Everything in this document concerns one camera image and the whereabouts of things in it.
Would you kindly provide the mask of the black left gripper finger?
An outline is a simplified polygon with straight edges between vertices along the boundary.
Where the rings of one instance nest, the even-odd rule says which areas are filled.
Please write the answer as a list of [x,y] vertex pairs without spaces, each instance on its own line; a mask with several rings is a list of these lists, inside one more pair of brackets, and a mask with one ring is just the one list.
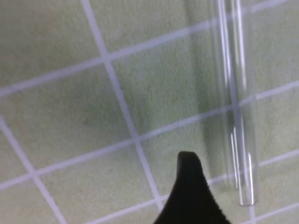
[[229,224],[205,178],[199,157],[181,151],[176,180],[156,224]]

